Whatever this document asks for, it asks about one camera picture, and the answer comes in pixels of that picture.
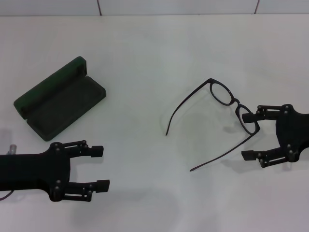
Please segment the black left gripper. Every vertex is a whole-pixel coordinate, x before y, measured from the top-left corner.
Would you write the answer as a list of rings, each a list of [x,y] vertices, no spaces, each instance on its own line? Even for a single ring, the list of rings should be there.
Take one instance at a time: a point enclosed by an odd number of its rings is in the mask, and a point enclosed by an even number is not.
[[[89,146],[86,140],[81,140],[52,143],[40,154],[1,155],[0,190],[40,189],[48,194],[51,201],[90,202],[93,192],[108,192],[110,180],[69,182],[70,159],[101,158],[103,151],[103,146]]]

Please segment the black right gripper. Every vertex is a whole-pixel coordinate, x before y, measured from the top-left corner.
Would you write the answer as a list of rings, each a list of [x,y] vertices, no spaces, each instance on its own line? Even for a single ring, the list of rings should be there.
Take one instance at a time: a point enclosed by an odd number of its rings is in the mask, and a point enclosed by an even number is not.
[[[242,151],[245,161],[258,160],[262,168],[284,162],[297,162],[309,147],[309,115],[297,112],[291,104],[259,105],[255,114],[245,113],[244,123],[276,120],[276,135],[280,147],[267,151]]]

